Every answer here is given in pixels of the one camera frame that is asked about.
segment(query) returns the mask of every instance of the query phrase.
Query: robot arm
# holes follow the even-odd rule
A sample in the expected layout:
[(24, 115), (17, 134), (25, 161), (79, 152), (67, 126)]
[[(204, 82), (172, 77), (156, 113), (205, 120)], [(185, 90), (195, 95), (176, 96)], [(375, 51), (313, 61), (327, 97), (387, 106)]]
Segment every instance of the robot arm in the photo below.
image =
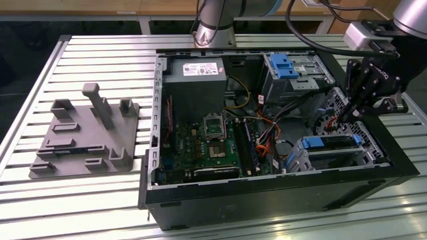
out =
[(236, 47), (235, 18), (268, 16), (277, 11), (280, 5), (281, 0), (204, 0), (193, 37), (196, 48)]
[(393, 20), (351, 23), (344, 41), (352, 50), (371, 48), (397, 58), (364, 57), (347, 63), (348, 104), (337, 121), (353, 122), (364, 115), (408, 111), (401, 93), (427, 68), (427, 1), (401, 0)]
[[(291, 0), (287, 20), (293, 3), (295, 0)], [(200, 25), (193, 35), (195, 46), (236, 47), (235, 17), (271, 15), (280, 5), (281, 0), (204, 0), (199, 11)], [(299, 39), (313, 48), (332, 54), (365, 56), (347, 63), (343, 87), (348, 104), (340, 111), (339, 122), (353, 122), (365, 115), (407, 112), (401, 93), (409, 81), (427, 68), (427, 0), (401, 0), (393, 20), (352, 22), (343, 40), (353, 51), (340, 50), (337, 53), (336, 49), (320, 46), (300, 35), (291, 21), (285, 24)], [(365, 48), (373, 51), (355, 51)]]

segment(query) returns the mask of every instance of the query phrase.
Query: aluminum table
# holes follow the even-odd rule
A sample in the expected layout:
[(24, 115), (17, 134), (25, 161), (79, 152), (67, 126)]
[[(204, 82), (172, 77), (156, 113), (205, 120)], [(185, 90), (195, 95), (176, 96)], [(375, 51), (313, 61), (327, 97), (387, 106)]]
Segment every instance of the aluminum table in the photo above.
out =
[[(347, 49), (341, 35), (309, 35)], [(237, 35), (237, 46), (303, 47), (292, 35)], [(229, 224), (161, 231), (137, 210), (141, 157), (148, 148), (156, 49), (192, 48), (189, 35), (73, 36), (57, 42), (16, 120), (0, 145), (0, 239), (416, 239), (427, 237), (427, 117), (404, 94), (409, 112), (380, 119), (420, 175), (388, 187), (351, 208)], [(335, 56), (345, 67), (347, 56)], [(53, 114), (55, 99), (87, 105), (87, 82), (97, 82), (111, 104), (139, 103), (131, 172), (73, 179), (31, 180)]]

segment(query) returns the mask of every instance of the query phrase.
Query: yellow wire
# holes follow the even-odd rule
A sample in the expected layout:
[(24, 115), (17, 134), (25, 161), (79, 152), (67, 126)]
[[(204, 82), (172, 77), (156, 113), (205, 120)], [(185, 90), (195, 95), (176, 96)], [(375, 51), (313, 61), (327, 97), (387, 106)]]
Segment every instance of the yellow wire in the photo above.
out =
[(247, 86), (243, 84), (243, 82), (236, 77), (233, 77), (233, 76), (228, 76), (228, 77), (232, 78), (233, 80), (236, 80), (240, 83), (240, 85), (244, 87), (245, 92), (247, 92), (247, 100), (241, 105), (239, 105), (239, 106), (227, 106), (227, 107), (224, 107), (224, 109), (239, 109), (239, 108), (243, 108), (245, 105), (248, 105), (248, 103), (251, 101), (251, 92), (249, 92)]

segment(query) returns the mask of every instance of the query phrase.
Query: computer case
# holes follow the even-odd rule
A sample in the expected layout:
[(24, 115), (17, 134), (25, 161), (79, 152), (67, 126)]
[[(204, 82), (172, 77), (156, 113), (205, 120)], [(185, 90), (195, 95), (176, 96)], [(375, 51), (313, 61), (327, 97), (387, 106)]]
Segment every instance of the computer case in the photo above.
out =
[[(307, 48), (281, 49), (281, 51), (289, 50), (312, 51), (309, 54), (319, 57), (327, 74), (336, 80), (336, 87), (344, 85), (345, 73), (331, 54)], [(239, 49), (233, 54), (263, 55), (277, 51), (277, 49)], [(191, 50), (169, 51), (167, 58), (171, 58), (173, 53), (189, 58), (191, 52)], [(217, 57), (231, 53), (225, 50), (203, 50), (197, 54), (204, 57), (209, 55)], [(156, 68), (159, 70), (156, 86), (161, 88), (163, 67), (157, 65)], [(155, 94), (153, 98), (156, 97), (160, 98), (161, 94)], [(161, 101), (157, 100), (153, 103), (153, 119), (159, 118), (160, 108)], [(401, 184), (419, 174), (380, 119), (376, 116), (365, 116), (360, 124), (365, 127), (369, 138), (381, 152), (375, 160), (377, 166), (327, 170), (316, 174), (292, 172), (269, 175), (265, 178), (245, 177), (211, 184), (191, 183), (156, 188), (151, 184), (153, 182), (151, 171), (159, 167), (161, 160), (156, 147), (160, 130), (153, 123), (151, 146), (140, 169), (137, 207), (148, 209), (163, 230), (351, 207), (385, 187)]]

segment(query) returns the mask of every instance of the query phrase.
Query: blue tab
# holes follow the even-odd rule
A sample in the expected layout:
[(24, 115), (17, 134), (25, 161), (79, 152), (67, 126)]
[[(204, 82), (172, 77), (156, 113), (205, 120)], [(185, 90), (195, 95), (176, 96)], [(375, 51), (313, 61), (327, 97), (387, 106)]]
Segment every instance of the blue tab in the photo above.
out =
[(285, 163), (283, 165), (283, 169), (289, 165), (289, 163), (292, 162), (295, 158), (295, 152), (292, 152), (291, 156), (288, 156), (287, 160), (285, 160)]
[(300, 140), (300, 143), (301, 143), (301, 147), (304, 149), (309, 148), (309, 145), (308, 145), (308, 142), (305, 141), (305, 139)]
[(308, 145), (311, 148), (317, 148), (317, 147), (324, 147), (325, 145), (323, 144), (321, 138), (320, 137), (309, 137), (305, 138)]
[(277, 72), (279, 79), (297, 79), (300, 74), (295, 71), (293, 65), (285, 54), (271, 54), (271, 65)]
[(355, 141), (355, 144), (356, 144), (357, 146), (360, 146), (360, 144), (361, 144), (361, 138), (360, 138), (360, 136), (359, 136), (357, 134), (355, 134), (355, 135), (352, 135), (352, 139), (353, 139), (353, 141)]

